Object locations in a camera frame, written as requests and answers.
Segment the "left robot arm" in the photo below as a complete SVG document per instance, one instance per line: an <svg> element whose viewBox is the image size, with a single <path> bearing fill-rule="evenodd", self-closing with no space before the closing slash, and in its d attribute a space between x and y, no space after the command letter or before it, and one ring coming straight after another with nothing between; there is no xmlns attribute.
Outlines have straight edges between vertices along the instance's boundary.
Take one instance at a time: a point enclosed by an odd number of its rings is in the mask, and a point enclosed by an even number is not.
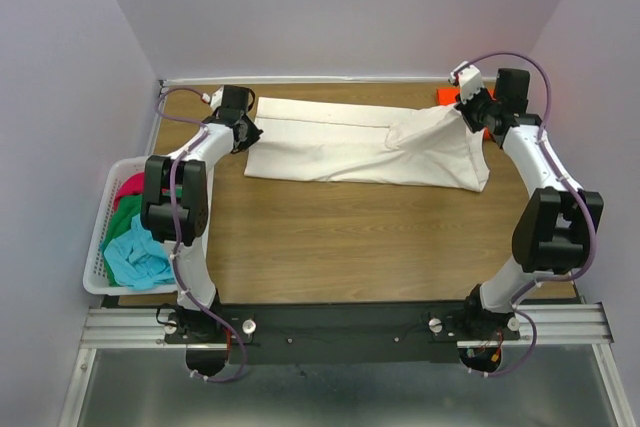
<svg viewBox="0 0 640 427"><path fill-rule="evenodd" d="M190 92L210 109L203 120L172 116L162 104L174 92ZM193 124L197 133L168 155L151 155L144 166L141 225L165 249L177 286L177 303L194 310L187 329L201 342L214 340L221 327L239 343L250 341L255 321L237 332L214 311L217 288L208 273L206 251L216 164L247 151L261 137L249 116L256 95L247 87L224 85L212 94L194 88L169 89L159 96L156 113L165 120Z"/></svg>

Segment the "white t-shirt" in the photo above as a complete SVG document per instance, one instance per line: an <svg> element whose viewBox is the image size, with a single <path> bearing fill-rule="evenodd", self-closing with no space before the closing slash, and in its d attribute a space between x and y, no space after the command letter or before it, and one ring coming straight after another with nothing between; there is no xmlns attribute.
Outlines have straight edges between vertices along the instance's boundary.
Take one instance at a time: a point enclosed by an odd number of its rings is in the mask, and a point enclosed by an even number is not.
<svg viewBox="0 0 640 427"><path fill-rule="evenodd" d="M451 105L424 109L259 100L262 129L245 175L484 190L490 170L483 136Z"/></svg>

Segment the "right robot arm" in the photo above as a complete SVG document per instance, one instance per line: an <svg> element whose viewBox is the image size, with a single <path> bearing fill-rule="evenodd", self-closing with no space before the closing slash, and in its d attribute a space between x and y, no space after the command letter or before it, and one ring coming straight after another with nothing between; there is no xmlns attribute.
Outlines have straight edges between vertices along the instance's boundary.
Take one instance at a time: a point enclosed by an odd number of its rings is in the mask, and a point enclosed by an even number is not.
<svg viewBox="0 0 640 427"><path fill-rule="evenodd" d="M571 177L542 119L528 113L528 71L501 69L494 90L488 90L479 69L464 62L449 81L459 89L455 108L468 129L491 135L516 166L529 196L512 234L511 257L471 291L453 318L455 328L480 339L506 328L517 304L538 285L583 275L593 261L604 200Z"/></svg>

